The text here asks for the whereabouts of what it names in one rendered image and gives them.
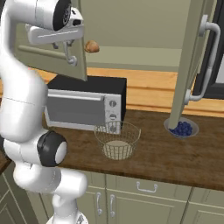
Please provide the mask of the heap of blueberries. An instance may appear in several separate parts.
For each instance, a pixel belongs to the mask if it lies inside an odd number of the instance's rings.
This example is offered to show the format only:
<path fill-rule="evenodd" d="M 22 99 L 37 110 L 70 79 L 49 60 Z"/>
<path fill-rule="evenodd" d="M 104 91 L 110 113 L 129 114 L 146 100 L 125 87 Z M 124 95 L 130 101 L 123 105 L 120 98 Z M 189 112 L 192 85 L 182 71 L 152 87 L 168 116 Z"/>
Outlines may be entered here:
<path fill-rule="evenodd" d="M 179 122 L 175 129 L 170 129 L 170 132 L 181 137 L 190 136 L 193 132 L 193 128 L 188 122 Z"/>

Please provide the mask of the black framed window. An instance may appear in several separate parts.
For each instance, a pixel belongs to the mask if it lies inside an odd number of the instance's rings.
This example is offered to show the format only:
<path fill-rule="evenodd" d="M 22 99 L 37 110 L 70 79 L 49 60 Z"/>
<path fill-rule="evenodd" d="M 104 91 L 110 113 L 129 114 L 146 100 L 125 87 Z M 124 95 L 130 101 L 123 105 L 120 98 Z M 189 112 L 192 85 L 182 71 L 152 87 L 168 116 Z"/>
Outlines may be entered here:
<path fill-rule="evenodd" d="M 204 98 L 224 100 L 224 71 L 221 71 L 221 62 L 224 62 L 224 0 L 217 0 L 213 22 L 220 27 L 220 42 L 213 64 L 213 72 L 208 82 Z M 215 32 L 211 31 L 206 44 L 205 56 L 203 57 L 202 67 L 196 76 L 196 81 L 192 91 L 193 95 L 199 95 L 205 78 L 209 56 L 214 45 Z"/>

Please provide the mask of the wide olive drawer front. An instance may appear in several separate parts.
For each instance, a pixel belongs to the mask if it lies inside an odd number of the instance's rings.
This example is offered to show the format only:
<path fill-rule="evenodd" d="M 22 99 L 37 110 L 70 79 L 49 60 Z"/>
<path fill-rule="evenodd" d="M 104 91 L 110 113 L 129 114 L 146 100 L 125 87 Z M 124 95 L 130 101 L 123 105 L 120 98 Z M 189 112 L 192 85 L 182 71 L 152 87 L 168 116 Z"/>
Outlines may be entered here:
<path fill-rule="evenodd" d="M 137 181 L 141 183 L 140 187 L 142 189 L 153 190 L 154 184 L 157 184 L 158 185 L 157 192 L 155 193 L 139 192 L 137 190 Z M 190 186 L 156 182 L 140 178 L 127 178 L 109 174 L 106 175 L 106 182 L 107 182 L 107 188 L 111 190 L 117 190 L 127 193 L 138 193 L 172 200 L 187 201 L 191 191 Z"/>

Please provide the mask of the wide olive cupboard door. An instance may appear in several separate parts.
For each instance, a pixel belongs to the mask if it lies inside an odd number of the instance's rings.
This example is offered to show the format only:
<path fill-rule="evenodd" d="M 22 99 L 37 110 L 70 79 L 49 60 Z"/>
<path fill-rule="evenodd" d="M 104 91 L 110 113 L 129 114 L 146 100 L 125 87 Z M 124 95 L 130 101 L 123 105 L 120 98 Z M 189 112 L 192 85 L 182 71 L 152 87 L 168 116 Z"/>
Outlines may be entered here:
<path fill-rule="evenodd" d="M 110 194 L 115 195 L 115 217 L 110 217 Z M 181 200 L 107 190 L 108 224 L 180 224 L 186 203 Z"/>

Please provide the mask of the toaster oven glass door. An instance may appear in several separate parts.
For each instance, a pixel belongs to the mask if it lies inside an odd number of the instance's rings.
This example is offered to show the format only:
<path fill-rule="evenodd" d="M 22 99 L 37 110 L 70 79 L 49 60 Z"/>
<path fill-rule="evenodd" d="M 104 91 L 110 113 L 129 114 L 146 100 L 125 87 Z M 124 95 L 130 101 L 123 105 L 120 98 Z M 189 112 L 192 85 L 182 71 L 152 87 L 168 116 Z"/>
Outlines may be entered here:
<path fill-rule="evenodd" d="M 104 94 L 49 89 L 46 123 L 49 127 L 93 130 L 105 123 L 104 99 Z"/>

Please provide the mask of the narrow olive cupboard door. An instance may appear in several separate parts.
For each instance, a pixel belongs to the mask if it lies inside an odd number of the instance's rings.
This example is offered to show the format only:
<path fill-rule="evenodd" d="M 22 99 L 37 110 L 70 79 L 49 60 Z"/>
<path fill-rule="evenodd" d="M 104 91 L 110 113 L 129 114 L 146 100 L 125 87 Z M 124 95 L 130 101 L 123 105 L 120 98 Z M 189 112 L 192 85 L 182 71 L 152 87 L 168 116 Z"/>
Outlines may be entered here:
<path fill-rule="evenodd" d="M 101 193 L 102 215 L 99 216 L 96 207 L 96 193 Z M 104 188 L 89 186 L 86 193 L 77 199 L 78 208 L 87 217 L 89 224 L 108 224 L 106 192 Z"/>

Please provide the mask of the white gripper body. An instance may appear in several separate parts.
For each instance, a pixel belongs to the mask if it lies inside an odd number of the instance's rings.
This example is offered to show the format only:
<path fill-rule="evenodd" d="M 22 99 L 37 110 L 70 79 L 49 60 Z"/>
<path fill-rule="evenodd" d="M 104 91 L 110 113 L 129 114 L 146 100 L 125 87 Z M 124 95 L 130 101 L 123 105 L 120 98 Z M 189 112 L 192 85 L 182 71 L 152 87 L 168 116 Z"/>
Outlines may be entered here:
<path fill-rule="evenodd" d="M 27 37 L 32 45 L 51 44 L 61 41 L 81 39 L 84 34 L 84 26 L 70 26 L 59 31 L 49 31 L 37 26 L 26 26 Z"/>

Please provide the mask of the olive wall cabinet body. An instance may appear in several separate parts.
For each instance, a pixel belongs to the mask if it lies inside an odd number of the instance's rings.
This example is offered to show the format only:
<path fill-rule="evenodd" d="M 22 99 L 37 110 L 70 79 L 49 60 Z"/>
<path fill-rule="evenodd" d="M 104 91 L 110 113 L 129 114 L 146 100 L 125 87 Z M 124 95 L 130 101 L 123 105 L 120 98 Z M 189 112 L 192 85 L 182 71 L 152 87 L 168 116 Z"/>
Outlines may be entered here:
<path fill-rule="evenodd" d="M 80 0 L 90 67 L 176 72 L 191 0 Z"/>

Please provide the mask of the brown bread roll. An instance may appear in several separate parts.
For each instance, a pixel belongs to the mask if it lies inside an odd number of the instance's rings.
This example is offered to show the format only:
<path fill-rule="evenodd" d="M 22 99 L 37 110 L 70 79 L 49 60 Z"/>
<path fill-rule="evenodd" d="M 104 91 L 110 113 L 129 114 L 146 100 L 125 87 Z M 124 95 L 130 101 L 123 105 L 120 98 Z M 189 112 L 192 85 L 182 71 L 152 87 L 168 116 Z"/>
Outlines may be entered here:
<path fill-rule="evenodd" d="M 100 51 L 100 47 L 96 41 L 89 40 L 85 45 L 85 51 L 87 53 L 98 53 Z"/>

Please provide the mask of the black and silver toaster oven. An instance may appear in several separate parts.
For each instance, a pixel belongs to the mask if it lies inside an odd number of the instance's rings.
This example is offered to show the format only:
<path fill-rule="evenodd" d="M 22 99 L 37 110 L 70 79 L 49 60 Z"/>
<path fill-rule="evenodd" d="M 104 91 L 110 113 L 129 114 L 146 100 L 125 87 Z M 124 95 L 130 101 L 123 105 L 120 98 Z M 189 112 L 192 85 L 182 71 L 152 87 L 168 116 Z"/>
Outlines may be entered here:
<path fill-rule="evenodd" d="M 48 90 L 56 89 L 104 94 L 105 123 L 112 121 L 122 122 L 124 120 L 126 113 L 126 78 L 88 76 L 87 81 L 83 81 L 59 74 L 47 86 Z"/>

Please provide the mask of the narrow olive drawer front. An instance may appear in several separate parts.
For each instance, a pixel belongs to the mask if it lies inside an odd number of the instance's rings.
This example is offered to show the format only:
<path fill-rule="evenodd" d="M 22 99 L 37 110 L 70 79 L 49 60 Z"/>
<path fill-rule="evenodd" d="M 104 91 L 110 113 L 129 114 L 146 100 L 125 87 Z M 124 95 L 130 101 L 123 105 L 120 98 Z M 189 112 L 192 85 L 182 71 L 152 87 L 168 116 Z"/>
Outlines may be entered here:
<path fill-rule="evenodd" d="M 89 186 L 100 188 L 104 188 L 106 186 L 105 175 L 103 173 L 85 171 L 84 174 L 87 176 Z"/>

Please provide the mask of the olive corner base cabinet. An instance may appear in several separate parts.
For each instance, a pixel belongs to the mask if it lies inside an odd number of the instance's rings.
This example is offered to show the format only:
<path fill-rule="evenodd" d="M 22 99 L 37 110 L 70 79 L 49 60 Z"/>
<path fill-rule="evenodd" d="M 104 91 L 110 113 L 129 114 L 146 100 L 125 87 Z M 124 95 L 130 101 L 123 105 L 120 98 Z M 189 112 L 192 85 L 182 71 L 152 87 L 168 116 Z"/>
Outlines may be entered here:
<path fill-rule="evenodd" d="M 25 190 L 13 179 L 11 162 L 0 174 L 0 224 L 39 224 Z"/>

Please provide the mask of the grey bowl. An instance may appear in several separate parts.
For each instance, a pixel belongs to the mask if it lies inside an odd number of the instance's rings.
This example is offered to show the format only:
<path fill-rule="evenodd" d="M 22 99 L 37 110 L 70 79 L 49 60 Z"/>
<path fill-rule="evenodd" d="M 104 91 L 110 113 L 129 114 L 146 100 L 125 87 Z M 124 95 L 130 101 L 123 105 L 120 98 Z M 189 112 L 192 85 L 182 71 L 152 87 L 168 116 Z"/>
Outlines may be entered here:
<path fill-rule="evenodd" d="M 189 119 L 187 119 L 187 118 L 181 117 L 181 118 L 179 119 L 179 122 L 187 122 L 187 123 L 190 123 L 190 124 L 191 124 L 191 126 L 192 126 L 192 134 L 191 134 L 190 136 L 177 136 L 177 135 L 171 133 L 171 132 L 170 132 L 171 129 L 168 128 L 169 119 L 166 119 L 166 120 L 164 121 L 164 127 L 165 127 L 165 129 L 166 129 L 171 135 L 173 135 L 173 136 L 176 137 L 176 138 L 181 138 L 181 139 L 183 139 L 183 138 L 188 138 L 188 137 L 194 137 L 194 136 L 196 136 L 196 135 L 199 133 L 199 130 L 200 130 L 200 129 L 199 129 L 199 126 L 198 126 L 195 122 L 193 122 L 192 120 L 189 120 Z"/>

